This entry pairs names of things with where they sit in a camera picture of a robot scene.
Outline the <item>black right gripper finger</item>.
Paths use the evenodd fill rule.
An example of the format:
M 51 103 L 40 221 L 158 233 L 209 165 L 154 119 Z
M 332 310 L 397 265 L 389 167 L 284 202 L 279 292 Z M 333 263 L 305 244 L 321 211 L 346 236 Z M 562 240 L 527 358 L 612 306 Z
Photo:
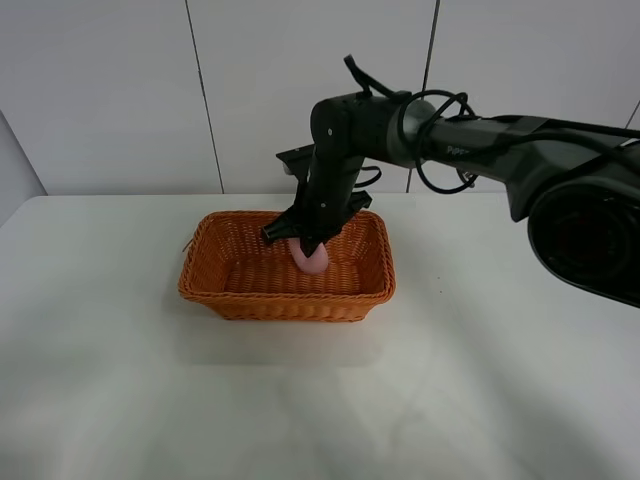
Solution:
M 313 237 L 300 237 L 299 248 L 306 258 L 311 258 L 317 250 L 324 251 L 324 244 Z

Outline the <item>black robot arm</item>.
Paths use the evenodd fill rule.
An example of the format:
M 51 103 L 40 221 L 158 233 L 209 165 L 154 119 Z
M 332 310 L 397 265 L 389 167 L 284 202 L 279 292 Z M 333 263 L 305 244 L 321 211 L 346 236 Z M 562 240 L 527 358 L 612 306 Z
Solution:
M 631 306 L 639 302 L 639 135 L 634 130 L 505 115 L 483 118 L 463 94 L 452 117 L 426 93 L 367 91 L 325 99 L 313 142 L 282 152 L 296 177 L 293 205 L 262 232 L 296 238 L 305 255 L 337 236 L 370 196 L 366 159 L 420 170 L 434 161 L 501 183 L 511 218 L 526 222 L 537 259 L 557 278 Z

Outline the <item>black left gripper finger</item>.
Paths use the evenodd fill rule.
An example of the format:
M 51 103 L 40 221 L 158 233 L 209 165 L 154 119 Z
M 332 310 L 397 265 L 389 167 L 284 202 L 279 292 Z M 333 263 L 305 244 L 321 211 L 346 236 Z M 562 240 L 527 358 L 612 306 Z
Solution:
M 290 212 L 282 212 L 275 220 L 261 229 L 261 238 L 266 245 L 272 245 L 280 240 L 300 237 L 300 224 Z

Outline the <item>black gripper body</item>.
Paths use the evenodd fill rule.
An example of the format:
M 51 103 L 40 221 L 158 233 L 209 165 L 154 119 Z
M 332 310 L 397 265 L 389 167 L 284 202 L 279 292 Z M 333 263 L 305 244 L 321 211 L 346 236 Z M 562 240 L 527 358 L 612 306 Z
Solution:
M 294 206 L 289 209 L 300 224 L 301 237 L 330 240 L 371 205 L 371 196 L 356 186 L 363 163 L 361 155 L 322 159 L 314 149 L 307 181 L 298 182 Z

